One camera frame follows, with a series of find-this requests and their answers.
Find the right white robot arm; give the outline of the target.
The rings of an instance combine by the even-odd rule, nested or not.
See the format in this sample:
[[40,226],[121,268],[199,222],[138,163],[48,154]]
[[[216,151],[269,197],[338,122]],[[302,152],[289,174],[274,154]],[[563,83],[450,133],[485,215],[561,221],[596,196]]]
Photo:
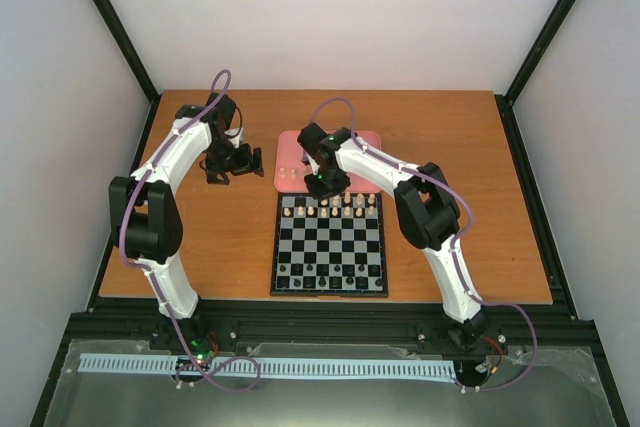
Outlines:
[[483,336],[488,320],[482,298],[464,260],[460,242],[460,208],[442,170],[434,163],[406,163],[373,147],[347,128],[325,132],[312,122],[297,137],[304,177],[317,200],[344,193],[354,174],[393,198],[400,231],[425,256],[451,320],[448,338],[454,349],[469,352]]

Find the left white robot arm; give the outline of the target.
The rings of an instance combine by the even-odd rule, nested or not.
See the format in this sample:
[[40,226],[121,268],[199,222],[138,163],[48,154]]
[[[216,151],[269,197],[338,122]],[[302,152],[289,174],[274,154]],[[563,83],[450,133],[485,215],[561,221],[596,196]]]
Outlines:
[[108,187],[112,243],[123,263],[143,271],[160,313],[178,319],[172,335],[190,350],[206,342],[208,325],[193,315],[199,296],[179,254],[183,224],[175,196],[196,162],[209,184],[264,175],[261,149],[246,142],[243,126],[232,126],[240,113],[228,95],[216,92],[204,106],[183,105],[151,157],[129,176],[114,177]]

